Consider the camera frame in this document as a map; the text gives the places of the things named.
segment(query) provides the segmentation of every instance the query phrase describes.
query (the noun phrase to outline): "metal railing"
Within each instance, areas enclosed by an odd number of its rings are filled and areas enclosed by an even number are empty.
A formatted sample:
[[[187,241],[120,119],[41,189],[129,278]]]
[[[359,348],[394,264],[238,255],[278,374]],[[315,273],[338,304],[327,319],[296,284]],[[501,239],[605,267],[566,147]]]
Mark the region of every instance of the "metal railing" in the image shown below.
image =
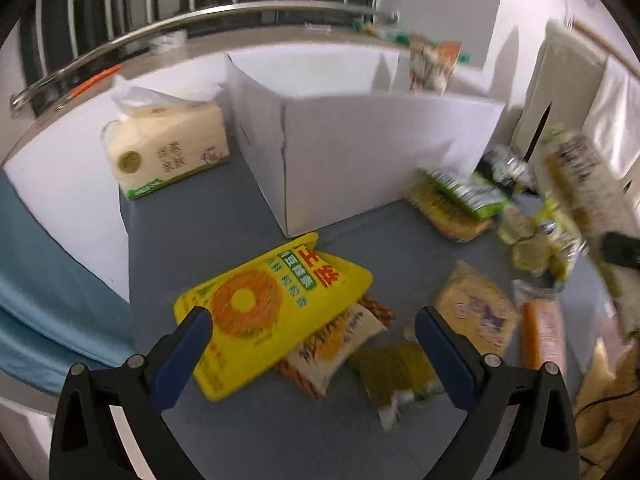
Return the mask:
[[[45,46],[42,35],[42,0],[36,0],[36,46],[38,49],[38,60],[43,77],[21,92],[12,94],[9,100],[9,107],[12,113],[17,113],[25,104],[29,103],[36,95],[40,94],[51,84],[62,81],[66,76],[75,72],[75,70],[86,66],[88,63],[92,62],[92,60],[116,50],[121,46],[171,29],[179,28],[187,23],[198,22],[212,17],[228,16],[247,12],[262,12],[267,10],[320,10],[373,16],[383,22],[389,23],[395,23],[398,20],[397,15],[377,10],[377,0],[372,0],[372,7],[351,5],[348,1],[349,0],[342,0],[342,2],[320,2],[317,0],[262,0],[257,2],[238,3],[238,0],[232,0],[232,3],[229,5],[207,7],[196,10],[195,0],[188,0],[189,12],[173,16],[166,20],[154,22],[153,0],[145,0],[145,19],[147,25],[115,37],[111,0],[104,0],[104,19],[109,41],[80,56],[78,52],[78,40],[76,38],[74,0],[67,0],[68,34],[73,61],[49,74],[47,70],[44,51]]]
[[[178,16],[173,16],[172,18],[167,18],[160,22],[151,23],[145,27],[137,28],[127,34],[114,38],[107,43],[103,43],[93,50],[82,54],[82,56],[75,58],[71,63],[62,67],[60,70],[56,70],[39,81],[36,81],[21,92],[12,94],[9,99],[9,108],[11,108],[12,112],[20,111],[25,104],[30,102],[34,96],[41,93],[47,86],[61,81],[66,76],[92,62],[94,59],[97,59],[100,56],[103,56],[104,54],[116,50],[126,44],[181,27],[187,23],[199,22],[215,16],[228,16],[246,12],[263,12],[266,10],[332,10],[354,15],[374,16],[377,19],[382,20],[382,22],[387,23],[395,23],[398,20],[398,16],[396,14],[389,14],[388,12],[371,9],[370,7],[339,2],[318,2],[310,0],[271,0],[207,7],[205,9],[179,14]]]

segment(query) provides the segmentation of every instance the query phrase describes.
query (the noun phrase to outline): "green snack bag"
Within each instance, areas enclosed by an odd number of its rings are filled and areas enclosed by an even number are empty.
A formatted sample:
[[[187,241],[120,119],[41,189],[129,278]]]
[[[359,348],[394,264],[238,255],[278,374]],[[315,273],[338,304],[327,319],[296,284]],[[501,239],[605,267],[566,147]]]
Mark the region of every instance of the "green snack bag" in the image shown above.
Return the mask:
[[[362,348],[349,362],[358,371],[385,431],[396,427],[400,407],[420,405],[431,396],[444,393],[418,343]]]
[[[473,172],[468,182],[460,182],[441,170],[422,172],[441,192],[476,220],[491,218],[510,203],[503,192],[477,171]]]

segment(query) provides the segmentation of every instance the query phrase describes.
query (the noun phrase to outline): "screw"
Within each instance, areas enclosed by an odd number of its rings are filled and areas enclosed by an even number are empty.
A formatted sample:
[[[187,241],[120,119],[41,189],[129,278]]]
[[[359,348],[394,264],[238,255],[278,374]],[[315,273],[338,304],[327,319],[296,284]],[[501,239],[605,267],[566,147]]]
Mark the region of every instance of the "screw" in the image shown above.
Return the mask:
[[[82,363],[76,363],[71,367],[71,370],[69,370],[69,372],[71,373],[71,375],[80,375],[82,372],[84,372],[84,365]]]
[[[491,368],[497,368],[502,364],[502,360],[496,354],[485,355],[484,362]]]
[[[558,365],[552,362],[545,363],[545,370],[551,375],[556,375],[560,371]]]
[[[127,359],[127,366],[129,368],[140,368],[145,363],[145,358],[142,355],[132,355]]]

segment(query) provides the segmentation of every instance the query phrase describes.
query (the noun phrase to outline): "yellow package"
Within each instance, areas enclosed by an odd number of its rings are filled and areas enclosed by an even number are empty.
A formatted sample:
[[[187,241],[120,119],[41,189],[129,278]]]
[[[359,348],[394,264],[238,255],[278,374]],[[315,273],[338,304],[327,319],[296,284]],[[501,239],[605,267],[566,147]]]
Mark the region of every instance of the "yellow package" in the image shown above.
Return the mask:
[[[213,318],[213,336],[193,372],[220,400],[273,366],[355,303],[371,273],[315,252],[309,233],[188,290],[174,304],[180,323],[194,306]]]
[[[549,266],[554,276],[560,282],[566,282],[574,270],[582,243],[578,227],[562,212],[558,200],[551,193],[545,196],[545,203],[533,219],[549,241]]]

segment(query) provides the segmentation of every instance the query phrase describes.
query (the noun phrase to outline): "orange package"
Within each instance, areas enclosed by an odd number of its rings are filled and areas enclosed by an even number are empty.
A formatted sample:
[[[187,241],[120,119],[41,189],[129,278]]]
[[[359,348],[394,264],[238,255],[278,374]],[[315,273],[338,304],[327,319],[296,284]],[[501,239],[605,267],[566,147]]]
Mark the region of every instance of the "orange package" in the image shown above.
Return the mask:
[[[522,310],[522,365],[539,370],[546,362],[566,372],[564,321],[558,300],[521,280],[514,282],[516,302]]]

